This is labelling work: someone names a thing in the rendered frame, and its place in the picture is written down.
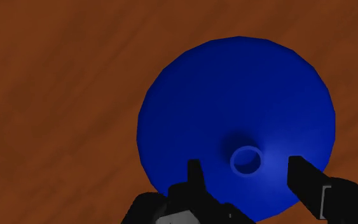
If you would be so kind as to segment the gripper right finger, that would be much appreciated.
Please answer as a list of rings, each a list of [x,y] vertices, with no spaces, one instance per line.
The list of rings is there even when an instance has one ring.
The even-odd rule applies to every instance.
[[[329,177],[301,156],[290,156],[287,185],[318,220],[358,224],[358,184]]]

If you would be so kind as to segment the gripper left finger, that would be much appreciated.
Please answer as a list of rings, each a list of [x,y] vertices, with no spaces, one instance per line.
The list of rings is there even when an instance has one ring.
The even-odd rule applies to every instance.
[[[138,195],[121,224],[255,224],[230,203],[220,203],[205,187],[200,161],[188,161],[186,182],[169,187],[168,195]]]

